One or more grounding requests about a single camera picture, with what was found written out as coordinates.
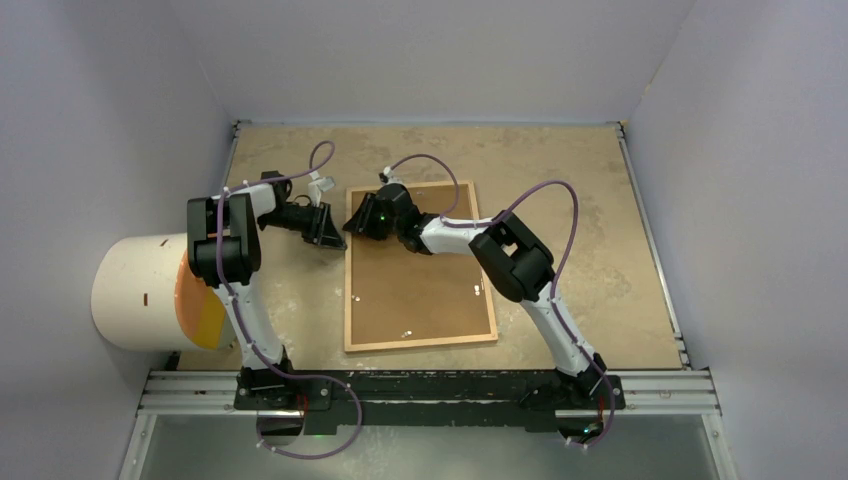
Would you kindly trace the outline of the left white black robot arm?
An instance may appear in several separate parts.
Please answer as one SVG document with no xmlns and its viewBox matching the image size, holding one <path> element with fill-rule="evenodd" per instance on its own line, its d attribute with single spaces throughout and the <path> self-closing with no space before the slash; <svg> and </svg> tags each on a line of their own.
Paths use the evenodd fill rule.
<svg viewBox="0 0 848 480">
<path fill-rule="evenodd" d="M 239 387 L 259 390 L 275 409 L 295 402 L 298 382 L 261 299 L 259 233 L 271 226 L 297 232 L 313 246 L 346 247 L 322 199 L 334 179 L 316 172 L 309 177 L 304 203 L 290 200 L 292 181 L 278 171 L 187 203 L 188 265 L 224 305 L 236 333 L 242 355 Z"/>
</svg>

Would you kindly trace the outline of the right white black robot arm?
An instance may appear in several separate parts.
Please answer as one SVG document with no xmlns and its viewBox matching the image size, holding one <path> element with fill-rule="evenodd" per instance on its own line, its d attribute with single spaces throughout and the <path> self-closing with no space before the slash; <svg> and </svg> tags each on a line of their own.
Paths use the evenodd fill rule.
<svg viewBox="0 0 848 480">
<path fill-rule="evenodd" d="M 400 183 L 368 193 L 343 225 L 355 236 L 395 236 L 412 253 L 459 254 L 476 259 L 495 290 L 533 321 L 562 379 L 564 399 L 584 407 L 614 386 L 605 364 L 571 318 L 550 249 L 510 208 L 484 220 L 460 221 L 421 211 Z"/>
</svg>

